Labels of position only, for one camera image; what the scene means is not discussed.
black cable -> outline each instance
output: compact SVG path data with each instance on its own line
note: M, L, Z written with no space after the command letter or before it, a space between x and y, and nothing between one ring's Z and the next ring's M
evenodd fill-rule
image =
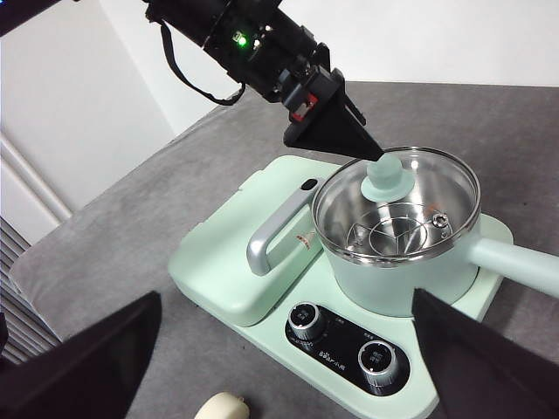
M158 24L161 25L161 38L162 38L162 41L163 41L163 50L165 51L165 58L167 59L167 63L169 64L169 67L173 71L173 73L186 86L188 86L191 89L197 91L198 93L203 95L206 99L209 99L212 102L217 103L218 105L231 106L231 105L237 103L237 101L239 99L241 99L241 96L245 92L245 88L246 88L246 84L244 82L241 83L241 88L238 89L238 91L235 94L233 94L229 99L216 99L213 96L213 94L207 93L207 92L203 91L202 89L194 86L192 83L190 83L188 81L188 79L186 77L184 77L183 72L181 72L181 69L178 68L178 65L175 61L175 53L173 51L173 39L171 38L171 31L169 30L169 27L165 24L165 22L162 19L158 19L158 20L155 20L155 21Z

metal rim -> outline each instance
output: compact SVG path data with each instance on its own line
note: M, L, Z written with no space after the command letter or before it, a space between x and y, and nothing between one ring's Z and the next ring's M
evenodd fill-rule
M390 152L397 152L397 151L420 151L420 152L427 152L433 153L436 155L442 155L452 161L457 162L462 168L467 172L467 174L472 178L473 181L473 188L476 194L475 196L475 205L473 207L473 211L470 216L466 219L466 221L457 228L449 237L444 238L434 246L421 250L412 252L404 257L390 257L390 256L380 256L380 255L367 255L362 253L356 253L353 251L348 251L347 249L343 249L339 245L332 242L329 238L327 238L321 231L318 223L317 223L317 207L318 207L318 199L321 196L322 191L328 185L328 183L340 172L345 170L347 167L356 164L361 159L354 159L340 168L338 168L316 191L314 194L313 203L312 203L312 213L313 213L313 224L316 228L316 232L318 233L319 237L321 238L322 244L324 244L330 251L334 254L350 261L355 264L371 264L371 265L378 265L381 267L395 267L401 264L408 264L412 262L417 262L419 260L426 260L430 258L434 258L442 253L450 250L456 242L464 236L466 233L470 232L473 226L476 224L479 216L480 216L480 198L481 198L481 188L480 188L480 181L478 180L478 176L476 176L475 172L460 158L456 157L455 155L451 155L446 153L445 151L438 150L436 148L428 148L428 147L394 147L394 148L386 148L384 150L385 153Z
M293 313L293 310L295 308L297 308L298 306L303 306L304 304L313 307L314 317L311 320L311 322L306 326L295 325L295 323L293 323L293 321L291 320L291 313ZM297 303L295 306L291 307L291 310L289 310L289 316L288 316L287 321L289 322L289 326L291 326L295 329L306 330L306 329L308 329L308 328L310 328L310 327L312 327L316 324L316 322L318 321L319 316L320 316L319 309L318 309L318 306L315 303L311 303L310 301L301 301L300 303Z
M386 347L389 351L390 351L390 364L383 369L382 371L371 371L370 369L366 368L363 365L363 361L361 359L361 355L363 352L365 352L365 349L367 349L367 347L369 347L370 345L382 345L384 347ZM391 375L392 373L396 372L396 367L397 367L397 360L396 360L396 351L394 350L394 348L391 345L388 345L386 342L382 341L382 340L371 340L367 343L365 343L361 349L359 349L359 354L357 355L357 362L359 363L359 367L361 368L361 370L368 376L370 376L371 378L376 378L376 377L382 377L384 375Z

green led light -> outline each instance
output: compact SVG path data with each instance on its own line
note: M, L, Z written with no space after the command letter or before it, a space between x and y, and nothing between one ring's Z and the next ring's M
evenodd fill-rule
M239 48L245 48L248 45L248 38L246 35L241 31L236 31L233 35L233 41Z
M237 40L237 45L238 45L238 46L245 46L247 42L248 42L248 41L246 40L245 37L241 37L241 38L239 38L239 39Z

mint green cooker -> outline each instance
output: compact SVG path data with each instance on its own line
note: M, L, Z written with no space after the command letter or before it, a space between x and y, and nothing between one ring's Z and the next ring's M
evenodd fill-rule
M559 297L559 258L481 236L478 179L443 151L351 161L316 192L312 216L340 288L375 313L411 316L415 288L451 304L480 267Z

black control panel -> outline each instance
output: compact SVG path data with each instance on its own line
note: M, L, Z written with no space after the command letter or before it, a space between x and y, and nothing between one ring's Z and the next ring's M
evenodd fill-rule
M410 377L400 347L325 307L299 303L285 330L293 346L372 395L393 395Z

